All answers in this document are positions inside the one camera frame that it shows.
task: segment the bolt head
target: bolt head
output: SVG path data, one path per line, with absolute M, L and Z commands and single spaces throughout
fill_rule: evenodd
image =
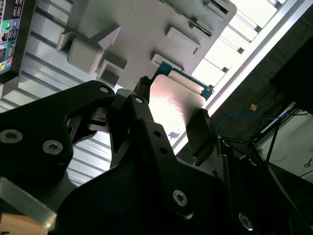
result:
M 186 195 L 178 189 L 174 190 L 173 199 L 180 207 L 185 207 L 187 205 Z
M 7 129 L 0 133 L 0 142 L 2 143 L 18 143 L 23 139 L 23 134 L 18 130 Z
M 62 152 L 63 145 L 55 140 L 48 140 L 43 143 L 43 151 L 50 155 L 58 155 Z

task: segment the black cable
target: black cable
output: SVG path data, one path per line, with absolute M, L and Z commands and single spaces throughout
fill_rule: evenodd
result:
M 258 124 L 257 128 L 255 129 L 255 131 L 253 132 L 251 137 L 248 139 L 248 142 L 250 142 L 253 139 L 253 137 L 255 136 L 255 134 L 258 132 L 258 130 L 259 130 L 260 126 L 261 126 L 261 123 L 262 123 L 262 119 L 259 121 L 259 124 Z

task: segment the gray plastic part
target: gray plastic part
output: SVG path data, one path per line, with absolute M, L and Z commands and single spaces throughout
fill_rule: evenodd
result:
M 74 38 L 77 37 L 77 34 L 73 31 L 64 31 L 61 33 L 58 44 L 57 44 L 57 51 L 62 53 L 63 55 L 67 56 L 73 43 Z
M 98 68 L 104 49 L 90 39 L 76 37 L 70 47 L 67 61 L 69 64 L 92 74 Z
M 96 73 L 98 73 L 97 79 L 109 82 L 115 86 L 124 71 L 126 64 L 126 60 L 114 55 L 113 53 L 105 52 L 96 71 Z
M 19 76 L 14 76 L 10 71 L 1 75 L 0 78 L 0 98 L 13 91 L 18 85 Z

